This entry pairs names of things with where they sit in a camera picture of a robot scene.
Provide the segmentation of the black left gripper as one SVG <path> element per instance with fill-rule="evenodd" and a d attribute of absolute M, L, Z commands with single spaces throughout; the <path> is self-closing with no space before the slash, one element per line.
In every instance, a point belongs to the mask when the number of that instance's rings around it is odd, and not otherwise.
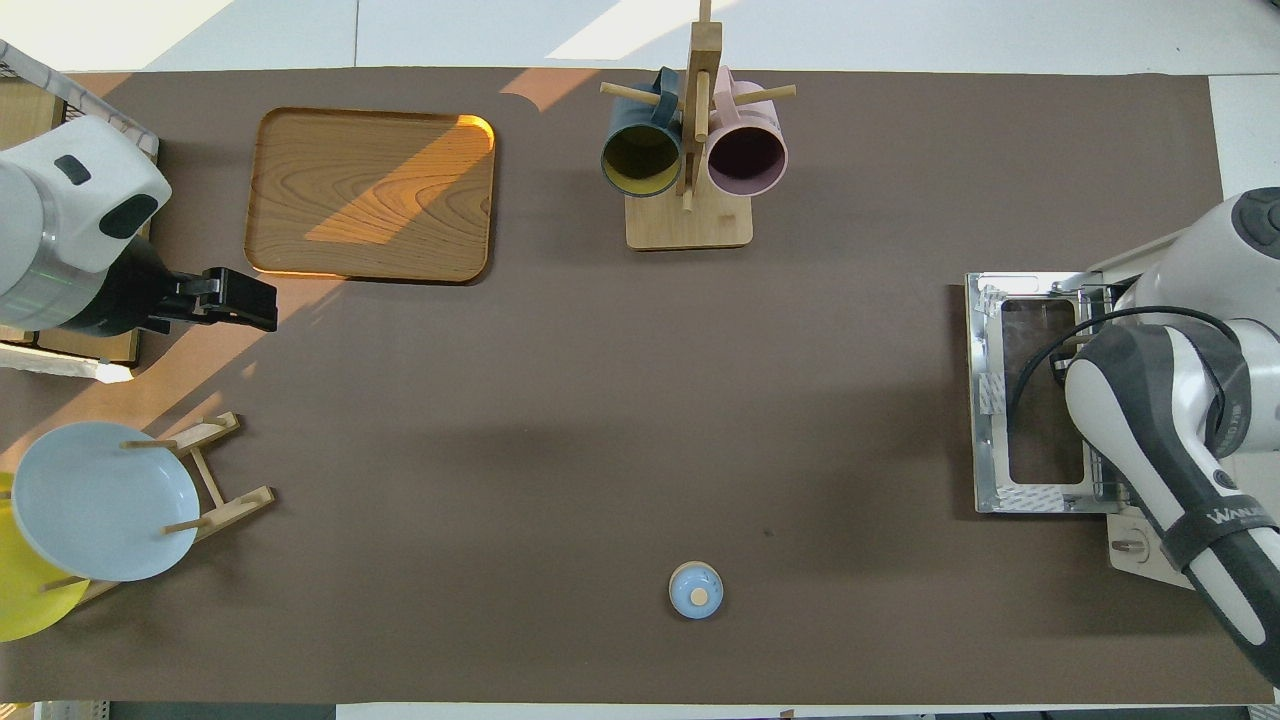
<path fill-rule="evenodd" d="M 134 237 L 108 268 L 99 292 L 69 320 L 69 329 L 92 337 L 132 331 L 169 334 L 172 322 L 154 313 L 173 281 L 154 246 Z M 230 268 L 215 266 L 183 279 L 177 293 L 186 322 L 247 325 L 268 333 L 278 328 L 276 287 Z"/>

